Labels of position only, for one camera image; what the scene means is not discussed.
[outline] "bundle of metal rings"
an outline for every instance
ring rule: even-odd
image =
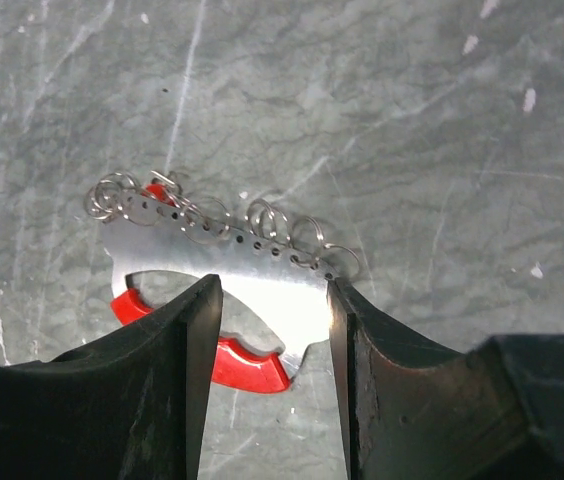
[[[84,210],[87,214],[97,220],[107,222],[122,216],[126,220],[142,226],[156,225],[162,218],[163,212],[158,208],[158,214],[152,222],[142,222],[133,218],[132,205],[133,196],[131,193],[149,197],[157,202],[166,202],[180,210],[180,217],[190,227],[201,222],[204,230],[211,230],[214,223],[221,225],[219,233],[213,237],[213,240],[201,240],[191,237],[186,229],[183,229],[187,237],[202,245],[209,245],[224,241],[229,238],[229,232],[232,226],[241,228],[240,225],[233,225],[231,222],[232,215],[226,208],[224,203],[216,197],[205,195],[200,196],[197,202],[194,202],[190,196],[184,194],[184,189],[175,172],[169,172],[164,175],[158,171],[151,171],[152,178],[150,185],[160,185],[163,198],[151,191],[149,187],[143,187],[142,184],[133,175],[126,172],[113,172],[102,177],[84,197]],[[221,210],[223,220],[217,220],[204,213],[199,204],[210,201],[217,204]],[[315,238],[317,239],[317,247],[311,253],[307,260],[301,260],[298,256],[292,255],[291,261],[303,268],[316,269],[320,260],[322,260],[330,251],[339,250],[350,254],[357,264],[357,272],[350,278],[357,278],[362,272],[362,264],[358,255],[348,247],[329,243],[325,241],[324,231],[320,223],[313,217],[304,215],[296,218],[290,223],[287,216],[276,206],[267,202],[262,198],[253,200],[244,217],[248,231],[260,237],[265,243],[256,242],[254,248],[262,249],[274,244],[275,250],[278,252],[284,248],[298,249],[297,239],[301,229],[307,225],[315,230]]]

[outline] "scratched gray tabletop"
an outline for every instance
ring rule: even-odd
[[[564,0],[1,0],[0,364],[118,328],[82,196],[151,168],[321,219],[364,295],[450,347],[564,333]],[[200,467],[345,478],[328,345],[288,393],[214,385]]]

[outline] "concrete floor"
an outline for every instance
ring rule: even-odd
[[[165,167],[322,219],[447,346],[564,333],[564,0],[0,1],[0,364],[118,328],[82,197]],[[202,479],[345,478],[327,344],[288,393],[213,386],[207,418]]]

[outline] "metal tool with red handle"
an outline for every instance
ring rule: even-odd
[[[149,191],[162,201],[128,193],[125,215],[103,223],[105,249],[113,259],[111,307],[117,318],[128,324],[151,311],[130,283],[133,274],[218,274],[223,289],[267,324],[284,351],[257,356],[236,339],[221,338],[213,381],[256,393],[288,389],[307,347],[328,339],[325,279],[335,271],[323,261],[306,268],[311,255],[233,226],[215,221],[192,225],[186,208],[169,205],[159,186]]]

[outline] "white spot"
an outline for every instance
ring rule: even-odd
[[[531,113],[533,111],[533,107],[535,107],[535,99],[537,95],[535,93],[535,89],[529,88],[527,89],[526,93],[524,94],[524,104],[522,105],[522,111],[524,113]]]
[[[480,18],[482,20],[488,18],[499,5],[500,0],[484,0],[484,5],[482,5],[482,10],[480,11]]]
[[[466,37],[466,42],[464,42],[464,48],[462,49],[462,55],[468,55],[473,50],[475,50],[475,47],[478,46],[479,41],[480,39],[475,35],[469,35],[468,37]]]
[[[540,280],[544,278],[544,272],[542,271],[542,268],[540,268],[540,262],[536,262],[535,267],[531,269],[531,275],[535,278],[539,278]]]

